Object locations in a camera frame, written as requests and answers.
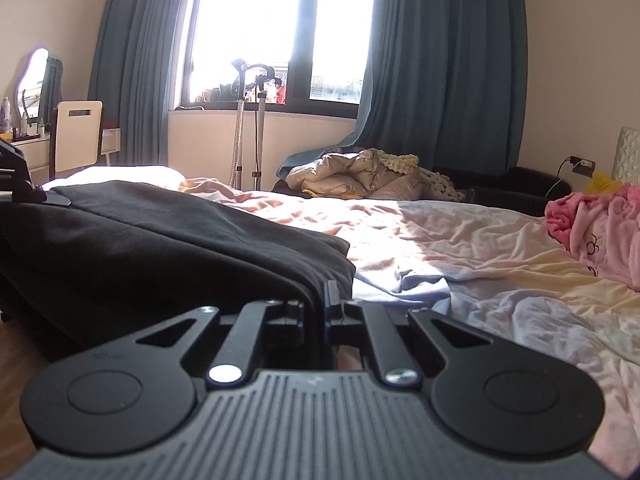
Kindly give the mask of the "white dresser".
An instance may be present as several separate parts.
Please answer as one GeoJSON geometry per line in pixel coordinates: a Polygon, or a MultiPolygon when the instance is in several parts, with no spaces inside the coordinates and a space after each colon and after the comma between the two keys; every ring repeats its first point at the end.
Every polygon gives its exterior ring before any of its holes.
{"type": "Polygon", "coordinates": [[[40,185],[50,180],[50,140],[48,138],[17,141],[13,146],[23,153],[32,182],[40,185]]]}

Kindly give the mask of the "white wooden chair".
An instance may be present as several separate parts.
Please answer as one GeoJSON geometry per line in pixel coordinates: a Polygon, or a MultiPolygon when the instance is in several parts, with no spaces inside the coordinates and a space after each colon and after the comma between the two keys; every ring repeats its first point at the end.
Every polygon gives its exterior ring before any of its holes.
{"type": "Polygon", "coordinates": [[[61,101],[49,143],[49,178],[94,165],[101,155],[103,103],[61,101]]]}

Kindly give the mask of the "vanity mirror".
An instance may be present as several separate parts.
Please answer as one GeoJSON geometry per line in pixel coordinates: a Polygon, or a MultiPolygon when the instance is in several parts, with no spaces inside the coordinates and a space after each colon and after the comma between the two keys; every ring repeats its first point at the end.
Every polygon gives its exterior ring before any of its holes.
{"type": "Polygon", "coordinates": [[[15,110],[23,131],[50,125],[53,111],[62,101],[62,61],[47,48],[35,48],[15,87],[15,110]]]}

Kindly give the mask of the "small white side table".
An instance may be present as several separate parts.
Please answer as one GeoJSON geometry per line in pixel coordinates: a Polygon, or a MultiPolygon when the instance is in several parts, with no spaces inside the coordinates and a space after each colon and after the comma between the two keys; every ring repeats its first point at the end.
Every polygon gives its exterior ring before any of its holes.
{"type": "Polygon", "coordinates": [[[106,166],[111,165],[111,157],[117,155],[122,146],[122,134],[119,128],[108,128],[102,130],[101,156],[104,158],[106,166]]]}

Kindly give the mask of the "pastel bed sheet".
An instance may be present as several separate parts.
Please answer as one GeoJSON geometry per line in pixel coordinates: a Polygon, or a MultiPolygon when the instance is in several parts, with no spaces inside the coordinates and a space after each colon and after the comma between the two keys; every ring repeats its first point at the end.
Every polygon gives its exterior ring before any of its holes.
{"type": "Polygon", "coordinates": [[[70,184],[124,180],[190,193],[288,226],[341,237],[358,299],[407,301],[437,286],[439,312],[590,374],[605,398],[591,454],[626,476],[639,463],[639,296],[597,278],[536,218],[480,205],[334,200],[240,191],[176,170],[90,168],[70,184]]]}

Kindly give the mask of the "beige quilted jacket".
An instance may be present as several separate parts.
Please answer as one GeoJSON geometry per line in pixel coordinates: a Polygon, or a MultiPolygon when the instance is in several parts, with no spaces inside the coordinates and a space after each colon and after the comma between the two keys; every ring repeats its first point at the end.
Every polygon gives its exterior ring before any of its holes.
{"type": "Polygon", "coordinates": [[[310,197],[456,203],[464,199],[450,177],[421,167],[418,156],[378,148],[326,153],[288,170],[284,180],[291,190],[310,197]]]}

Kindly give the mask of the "left blue curtain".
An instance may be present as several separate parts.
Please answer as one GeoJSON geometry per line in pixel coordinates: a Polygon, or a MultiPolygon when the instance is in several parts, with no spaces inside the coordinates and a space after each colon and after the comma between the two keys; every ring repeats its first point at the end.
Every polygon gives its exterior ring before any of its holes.
{"type": "Polygon", "coordinates": [[[168,110],[186,0],[106,0],[88,97],[120,130],[119,165],[168,161],[168,110]]]}

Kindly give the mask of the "blue curtain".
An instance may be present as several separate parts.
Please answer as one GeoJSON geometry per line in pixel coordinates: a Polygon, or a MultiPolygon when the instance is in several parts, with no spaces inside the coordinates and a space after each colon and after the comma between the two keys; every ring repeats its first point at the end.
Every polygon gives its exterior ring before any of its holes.
{"type": "Polygon", "coordinates": [[[373,0],[356,124],[337,147],[503,174],[520,154],[527,47],[525,0],[373,0]]]}
{"type": "Polygon", "coordinates": [[[186,0],[106,0],[88,97],[120,130],[119,165],[168,161],[168,110],[186,0]]]}

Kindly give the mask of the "pink fleece blanket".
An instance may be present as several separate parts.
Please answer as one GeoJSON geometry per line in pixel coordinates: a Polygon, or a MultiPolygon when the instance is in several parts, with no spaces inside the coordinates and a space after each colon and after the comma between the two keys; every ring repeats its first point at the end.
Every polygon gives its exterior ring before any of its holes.
{"type": "Polygon", "coordinates": [[[544,208],[548,234],[598,278],[639,289],[639,188],[575,192],[544,208]]]}

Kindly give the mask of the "right blue curtain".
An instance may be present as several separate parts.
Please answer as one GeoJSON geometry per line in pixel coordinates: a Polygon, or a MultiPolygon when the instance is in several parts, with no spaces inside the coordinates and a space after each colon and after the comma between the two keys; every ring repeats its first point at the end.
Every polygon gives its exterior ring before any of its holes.
{"type": "Polygon", "coordinates": [[[503,174],[520,154],[527,47],[525,0],[373,0],[356,124],[337,147],[503,174]]]}

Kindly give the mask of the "yellow pillow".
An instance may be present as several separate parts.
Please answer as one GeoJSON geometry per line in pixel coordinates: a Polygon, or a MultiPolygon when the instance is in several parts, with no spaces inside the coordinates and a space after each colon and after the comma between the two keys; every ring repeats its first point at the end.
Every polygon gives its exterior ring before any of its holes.
{"type": "Polygon", "coordinates": [[[585,186],[584,192],[589,195],[615,194],[623,183],[616,181],[601,171],[595,171],[585,186]]]}

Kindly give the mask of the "dark framed window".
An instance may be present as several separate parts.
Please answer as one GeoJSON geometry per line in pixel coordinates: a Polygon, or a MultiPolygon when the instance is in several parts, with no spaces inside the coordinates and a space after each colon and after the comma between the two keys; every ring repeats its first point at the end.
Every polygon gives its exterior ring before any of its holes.
{"type": "Polygon", "coordinates": [[[352,117],[362,95],[373,0],[193,0],[179,102],[221,110],[265,77],[267,103],[352,117]]]}

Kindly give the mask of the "quilted white headboard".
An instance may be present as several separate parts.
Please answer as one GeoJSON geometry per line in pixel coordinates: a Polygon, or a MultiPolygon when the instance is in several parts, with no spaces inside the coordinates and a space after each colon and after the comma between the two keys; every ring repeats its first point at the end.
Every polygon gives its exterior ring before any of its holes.
{"type": "Polygon", "coordinates": [[[611,178],[618,182],[640,184],[640,131],[620,129],[611,178]]]}

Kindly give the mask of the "wall power outlet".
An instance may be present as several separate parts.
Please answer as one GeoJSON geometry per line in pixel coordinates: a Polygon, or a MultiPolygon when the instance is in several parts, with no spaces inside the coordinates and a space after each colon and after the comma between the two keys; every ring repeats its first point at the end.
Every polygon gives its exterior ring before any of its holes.
{"type": "Polygon", "coordinates": [[[577,156],[570,156],[568,159],[572,171],[574,174],[580,174],[581,176],[591,178],[594,170],[596,169],[596,163],[593,160],[585,159],[577,156]]]}

